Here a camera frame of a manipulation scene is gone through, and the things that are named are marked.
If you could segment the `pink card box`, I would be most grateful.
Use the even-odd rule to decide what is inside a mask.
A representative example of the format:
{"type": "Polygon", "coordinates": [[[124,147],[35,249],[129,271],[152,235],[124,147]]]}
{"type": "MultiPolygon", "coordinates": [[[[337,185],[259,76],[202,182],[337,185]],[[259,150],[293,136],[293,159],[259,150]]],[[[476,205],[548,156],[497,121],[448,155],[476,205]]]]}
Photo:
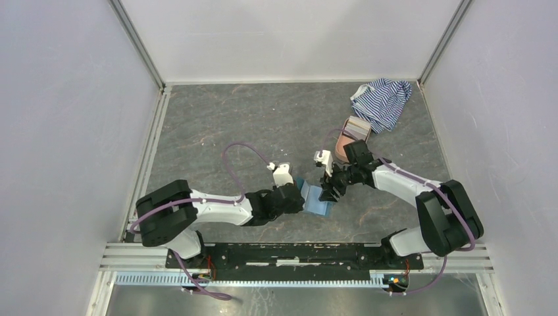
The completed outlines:
{"type": "Polygon", "coordinates": [[[350,116],[347,118],[336,142],[334,151],[336,159],[342,163],[348,163],[349,161],[343,147],[356,140],[364,140],[367,142],[371,132],[371,125],[366,120],[356,116],[350,116]]]}

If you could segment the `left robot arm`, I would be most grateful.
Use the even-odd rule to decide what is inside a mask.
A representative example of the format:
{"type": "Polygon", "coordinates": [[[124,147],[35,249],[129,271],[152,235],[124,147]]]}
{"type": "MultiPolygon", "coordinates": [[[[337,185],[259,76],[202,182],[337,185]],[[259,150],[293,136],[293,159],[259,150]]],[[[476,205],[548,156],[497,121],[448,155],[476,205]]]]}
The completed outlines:
{"type": "Polygon", "coordinates": [[[283,214],[302,211],[304,203],[294,183],[236,197],[204,194],[191,189],[187,180],[175,180],[137,200],[138,219],[129,231],[141,236],[143,246],[163,246],[195,269],[207,259],[202,237],[193,229],[195,225],[263,226],[283,214]]]}

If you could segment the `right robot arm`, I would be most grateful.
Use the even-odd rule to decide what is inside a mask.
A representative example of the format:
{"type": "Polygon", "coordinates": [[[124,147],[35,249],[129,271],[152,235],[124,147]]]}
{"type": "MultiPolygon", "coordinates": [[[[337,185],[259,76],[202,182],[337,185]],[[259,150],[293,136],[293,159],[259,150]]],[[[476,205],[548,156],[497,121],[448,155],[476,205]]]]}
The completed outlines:
{"type": "Polygon", "coordinates": [[[460,182],[419,177],[388,159],[375,157],[362,140],[343,149],[348,159],[344,166],[333,161],[330,151],[315,153],[316,165],[325,169],[320,180],[321,201],[337,202],[349,186],[363,184],[387,192],[417,211],[417,227],[382,239],[380,260],[385,267],[396,269],[416,253],[445,257],[453,251],[471,251],[483,237],[484,226],[460,182]]]}

